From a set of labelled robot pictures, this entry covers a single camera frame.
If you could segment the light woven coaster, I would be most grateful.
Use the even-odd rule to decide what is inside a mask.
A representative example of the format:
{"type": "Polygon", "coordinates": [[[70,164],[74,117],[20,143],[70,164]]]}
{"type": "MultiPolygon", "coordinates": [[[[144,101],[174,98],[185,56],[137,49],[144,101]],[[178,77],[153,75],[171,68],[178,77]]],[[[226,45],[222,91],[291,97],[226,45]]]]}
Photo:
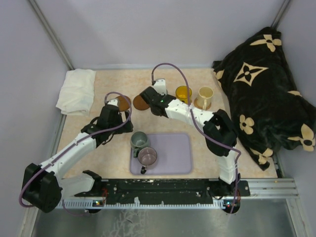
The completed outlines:
{"type": "Polygon", "coordinates": [[[201,109],[201,110],[209,110],[210,108],[211,108],[211,106],[212,106],[212,103],[210,103],[206,108],[203,108],[203,107],[201,107],[201,106],[199,106],[198,105],[198,99],[196,98],[195,100],[194,100],[194,106],[196,107],[196,108],[198,108],[198,109],[201,109]]]}

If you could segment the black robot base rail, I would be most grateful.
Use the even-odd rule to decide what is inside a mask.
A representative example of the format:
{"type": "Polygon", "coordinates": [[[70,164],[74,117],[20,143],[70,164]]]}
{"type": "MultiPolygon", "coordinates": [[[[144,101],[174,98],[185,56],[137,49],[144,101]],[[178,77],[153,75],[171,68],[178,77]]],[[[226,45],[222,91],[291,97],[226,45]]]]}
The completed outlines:
{"type": "Polygon", "coordinates": [[[108,179],[80,198],[105,198],[107,204],[212,204],[213,198],[250,196],[247,181],[227,184],[220,179],[108,179]]]}

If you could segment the dark wooden coaster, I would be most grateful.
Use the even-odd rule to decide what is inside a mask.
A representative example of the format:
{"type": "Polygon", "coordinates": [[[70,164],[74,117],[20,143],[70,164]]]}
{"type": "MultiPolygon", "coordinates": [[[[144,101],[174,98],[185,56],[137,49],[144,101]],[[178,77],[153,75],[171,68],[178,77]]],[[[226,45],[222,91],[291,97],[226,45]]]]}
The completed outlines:
{"type": "Polygon", "coordinates": [[[129,110],[131,100],[130,100],[130,98],[129,98],[128,96],[125,96],[125,97],[123,97],[123,96],[118,96],[118,97],[116,97],[116,98],[117,98],[118,101],[119,101],[119,110],[120,110],[121,112],[129,110]]]}

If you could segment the yellow mug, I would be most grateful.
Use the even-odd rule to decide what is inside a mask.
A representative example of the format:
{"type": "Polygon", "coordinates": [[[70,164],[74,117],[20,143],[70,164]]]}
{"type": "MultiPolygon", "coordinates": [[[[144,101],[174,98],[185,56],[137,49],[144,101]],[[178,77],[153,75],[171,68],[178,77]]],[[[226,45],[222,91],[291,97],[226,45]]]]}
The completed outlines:
{"type": "Polygon", "coordinates": [[[179,86],[175,90],[176,98],[185,104],[192,101],[192,90],[187,86],[179,86]]]}

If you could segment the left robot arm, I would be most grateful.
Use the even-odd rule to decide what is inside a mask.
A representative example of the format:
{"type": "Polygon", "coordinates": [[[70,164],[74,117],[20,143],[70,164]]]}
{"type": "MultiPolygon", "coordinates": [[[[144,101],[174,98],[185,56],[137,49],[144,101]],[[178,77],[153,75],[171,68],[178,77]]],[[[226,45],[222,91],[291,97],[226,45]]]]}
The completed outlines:
{"type": "Polygon", "coordinates": [[[79,176],[65,178],[64,175],[79,160],[116,134],[133,131],[131,112],[125,112],[122,119],[119,107],[105,105],[100,116],[94,118],[77,135],[77,137],[59,153],[39,165],[29,164],[24,172],[19,202],[27,207],[37,207],[44,213],[51,212],[60,201],[81,193],[99,195],[103,190],[100,175],[85,170],[79,176]]]}

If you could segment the cream mug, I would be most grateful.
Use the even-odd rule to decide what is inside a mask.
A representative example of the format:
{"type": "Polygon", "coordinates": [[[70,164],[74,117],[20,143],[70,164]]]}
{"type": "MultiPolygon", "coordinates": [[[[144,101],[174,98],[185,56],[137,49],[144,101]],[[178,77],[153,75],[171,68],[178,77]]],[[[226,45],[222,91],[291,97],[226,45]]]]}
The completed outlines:
{"type": "Polygon", "coordinates": [[[198,91],[197,104],[206,108],[211,102],[213,97],[213,90],[208,86],[201,87],[198,91]]]}

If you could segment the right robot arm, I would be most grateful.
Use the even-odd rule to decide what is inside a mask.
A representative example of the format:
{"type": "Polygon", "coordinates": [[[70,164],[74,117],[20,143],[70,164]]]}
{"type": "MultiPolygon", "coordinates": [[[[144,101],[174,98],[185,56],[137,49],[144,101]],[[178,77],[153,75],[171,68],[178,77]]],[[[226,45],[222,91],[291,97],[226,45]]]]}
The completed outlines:
{"type": "Polygon", "coordinates": [[[237,160],[241,151],[236,148],[237,130],[228,114],[221,109],[216,112],[198,109],[172,95],[161,95],[152,86],[140,96],[154,115],[176,119],[197,129],[208,149],[217,156],[221,191],[228,196],[234,194],[238,190],[237,160]]]}

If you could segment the brown wooden coaster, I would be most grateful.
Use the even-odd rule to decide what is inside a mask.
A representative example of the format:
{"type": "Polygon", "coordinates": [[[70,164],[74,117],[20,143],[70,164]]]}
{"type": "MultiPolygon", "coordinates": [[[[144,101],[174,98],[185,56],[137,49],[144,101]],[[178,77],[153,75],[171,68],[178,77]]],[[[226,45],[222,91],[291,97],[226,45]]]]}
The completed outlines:
{"type": "Polygon", "coordinates": [[[133,106],[135,107],[135,109],[140,111],[147,110],[150,107],[140,95],[137,95],[133,99],[133,106]]]}

